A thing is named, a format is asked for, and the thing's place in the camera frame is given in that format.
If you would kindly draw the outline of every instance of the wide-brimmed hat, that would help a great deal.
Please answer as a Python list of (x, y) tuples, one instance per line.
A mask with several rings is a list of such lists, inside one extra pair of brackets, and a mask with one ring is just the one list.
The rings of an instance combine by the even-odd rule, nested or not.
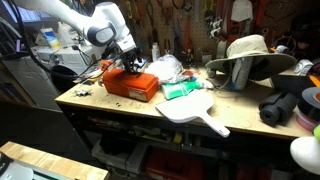
[(264, 37), (250, 35), (235, 40), (227, 49), (225, 59), (216, 59), (206, 64), (208, 69), (230, 73), (238, 58), (252, 57), (248, 79), (264, 80), (279, 74), (297, 64), (297, 59), (287, 54), (269, 53)]

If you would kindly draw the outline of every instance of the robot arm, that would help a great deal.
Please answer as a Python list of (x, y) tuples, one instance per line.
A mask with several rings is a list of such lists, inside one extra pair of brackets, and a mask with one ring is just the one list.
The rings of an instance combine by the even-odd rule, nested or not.
[(98, 4), (92, 17), (88, 17), (70, 9), (60, 0), (15, 0), (15, 2), (22, 8), (59, 18), (95, 46), (105, 46), (115, 41), (123, 53), (136, 48), (122, 13), (114, 3)]

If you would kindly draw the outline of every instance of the wooden workbench top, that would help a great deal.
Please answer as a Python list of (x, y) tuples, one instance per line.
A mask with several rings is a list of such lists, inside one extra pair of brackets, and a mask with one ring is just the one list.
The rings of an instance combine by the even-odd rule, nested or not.
[[(207, 78), (207, 73), (201, 69), (199, 80)], [(78, 97), (75, 90), (84, 89), (91, 91), (91, 95)], [(294, 138), (312, 135), (296, 122), (297, 108), (294, 110), (291, 119), (284, 125), (271, 127), (262, 122), (259, 116), (258, 105), (274, 90), (269, 80), (257, 83), (250, 82), (244, 91), (230, 92), (222, 90), (203, 90), (212, 95), (214, 105), (208, 113), (215, 119), (221, 121), (232, 131), (262, 134), (283, 138)], [(115, 112), (126, 115), (150, 117), (155, 119), (168, 120), (155, 107), (156, 104), (166, 101), (161, 90), (148, 102), (120, 97), (109, 94), (103, 85), (76, 85), (56, 99), (58, 104), (98, 109), (107, 112)], [(201, 119), (192, 123), (206, 125)]]
[(109, 177), (109, 172), (107, 170), (99, 169), (13, 142), (7, 142), (0, 148), (0, 151), (13, 159), (37, 166), (70, 179), (106, 180)]

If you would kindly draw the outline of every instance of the pegboard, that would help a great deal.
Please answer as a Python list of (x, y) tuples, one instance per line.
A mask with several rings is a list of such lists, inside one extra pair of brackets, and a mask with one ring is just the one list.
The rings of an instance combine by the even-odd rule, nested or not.
[[(148, 1), (152, 3), (153, 6), (153, 17), (154, 17), (154, 27), (157, 29), (158, 32), (158, 41), (159, 41), (159, 47), (160, 47), (160, 54), (161, 56), (165, 54), (164, 50), (164, 39), (169, 39), (171, 43), (171, 54), (173, 53), (173, 46), (174, 46), (174, 30), (173, 30), (173, 21), (176, 19), (179, 19), (179, 26), (180, 26), (180, 44), (182, 47), (184, 47), (185, 42), (185, 26), (187, 17), (190, 16), (191, 18), (191, 26), (190, 26), (190, 40), (192, 43), (192, 47), (194, 49), (194, 61), (195, 62), (201, 62), (202, 61), (202, 53), (203, 52), (209, 52), (209, 54), (212, 55), (212, 59), (215, 59), (216, 57), (216, 48), (217, 43), (215, 39), (210, 39), (209, 35), (207, 33), (206, 23), (204, 20), (205, 15), (205, 3), (210, 3), (211, 0), (199, 0), (199, 18), (196, 19), (195, 17), (195, 11), (196, 11), (196, 0), (185, 0), (185, 2), (190, 2), (193, 5), (193, 8), (189, 11), (182, 11), (182, 18), (180, 17), (180, 11), (175, 9), (175, 7), (172, 4), (172, 0), (161, 0), (163, 3), (164, 8), (172, 8), (173, 9), (173, 18), (169, 21), (168, 25), (165, 22), (165, 18), (162, 15), (161, 8), (158, 4), (157, 0), (118, 0), (117, 4), (120, 5), (120, 9), (127, 19), (128, 14), (128, 6), (126, 5), (126, 2), (131, 2), (131, 12), (133, 16), (133, 20), (137, 19), (137, 12), (135, 10), (135, 6), (140, 12), (140, 18), (141, 18), (141, 26), (137, 25), (137, 23), (130, 23), (128, 24), (129, 28), (134, 28), (136, 38), (135, 42), (136, 44), (142, 49), (142, 53), (144, 55), (151, 56), (151, 49), (148, 44), (148, 35), (152, 33), (152, 28), (150, 25), (150, 20), (147, 14), (146, 10), (146, 4)], [(269, 36), (272, 34), (272, 29), (276, 28), (276, 32), (274, 34), (274, 38), (277, 39), (283, 35), (286, 31), (290, 30), (290, 25), (292, 20), (310, 10), (312, 7), (312, 4), (314, 1), (305, 1), (305, 0), (266, 0), (265, 1), (265, 8), (268, 8), (269, 12), (264, 12), (264, 20), (263, 23), (256, 25), (255, 23), (255, 17), (256, 17), (256, 11), (257, 11), (257, 2), (258, 0), (251, 0), (253, 5), (253, 23), (251, 23), (251, 33), (252, 34), (262, 34), (261, 30), (263, 28), (268, 28)], [(280, 7), (281, 2), (287, 3), (288, 9), (285, 9), (285, 11), (277, 11), (277, 8)], [(288, 16), (285, 16), (287, 11), (290, 11), (290, 9), (293, 10), (293, 13)]]
[[(131, 12), (133, 19), (137, 19), (137, 13), (135, 10), (135, 5), (138, 7), (140, 12), (140, 18), (142, 21), (142, 26), (134, 23), (134, 28), (136, 32), (136, 44), (142, 49), (142, 53), (148, 56), (151, 56), (151, 49), (148, 44), (148, 35), (152, 33), (152, 28), (149, 20), (149, 16), (146, 11), (146, 4), (148, 0), (136, 0), (130, 1), (131, 5)], [(204, 21), (204, 6), (205, 1), (199, 0), (199, 18), (195, 18), (195, 10), (196, 4), (195, 0), (186, 0), (186, 2), (190, 2), (192, 4), (192, 9), (187, 12), (184, 10), (176, 9), (173, 4), (172, 0), (162, 0), (163, 8), (172, 8), (173, 14), (172, 18), (166, 23), (165, 17), (161, 12), (161, 8), (157, 2), (157, 0), (150, 0), (153, 6), (153, 17), (154, 17), (154, 27), (157, 29), (158, 32), (158, 41), (160, 47), (160, 54), (161, 56), (165, 54), (164, 48), (164, 40), (170, 40), (170, 54), (174, 51), (174, 23), (178, 24), (180, 27), (180, 45), (182, 49), (184, 49), (185, 43), (185, 27), (187, 23), (187, 18), (190, 16), (190, 41), (192, 43), (192, 47), (194, 50), (194, 61), (201, 62), (202, 59), (202, 52), (206, 51), (215, 57), (215, 49), (216, 49), (216, 40), (210, 39), (209, 35), (207, 34), (206, 24)], [(128, 16), (128, 6), (126, 5), (126, 1), (123, 0), (120, 2), (120, 9), (124, 14), (125, 18)]]

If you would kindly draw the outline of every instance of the floor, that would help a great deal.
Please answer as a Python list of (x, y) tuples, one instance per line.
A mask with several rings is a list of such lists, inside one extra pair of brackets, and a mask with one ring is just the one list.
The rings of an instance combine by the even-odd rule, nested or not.
[[(0, 146), (8, 141), (100, 167), (61, 112), (0, 102)], [(92, 141), (99, 138), (90, 134)]]

